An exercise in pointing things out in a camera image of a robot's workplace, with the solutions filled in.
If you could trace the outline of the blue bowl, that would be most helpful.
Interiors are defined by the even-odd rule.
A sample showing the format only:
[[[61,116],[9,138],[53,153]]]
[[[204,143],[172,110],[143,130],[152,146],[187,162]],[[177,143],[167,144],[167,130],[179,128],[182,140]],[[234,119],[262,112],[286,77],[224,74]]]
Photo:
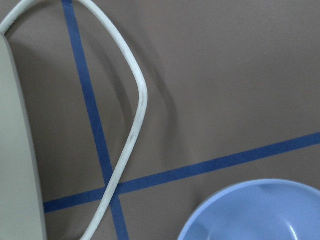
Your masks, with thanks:
[[[320,192],[282,179],[224,188],[190,216],[180,240],[318,240]]]

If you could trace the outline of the white and chrome toaster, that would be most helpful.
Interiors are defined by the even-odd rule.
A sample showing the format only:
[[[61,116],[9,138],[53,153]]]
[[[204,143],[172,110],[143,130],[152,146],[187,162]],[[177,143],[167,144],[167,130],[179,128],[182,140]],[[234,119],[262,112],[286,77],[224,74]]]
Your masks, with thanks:
[[[47,239],[30,121],[13,53],[3,34],[0,36],[0,238]]]

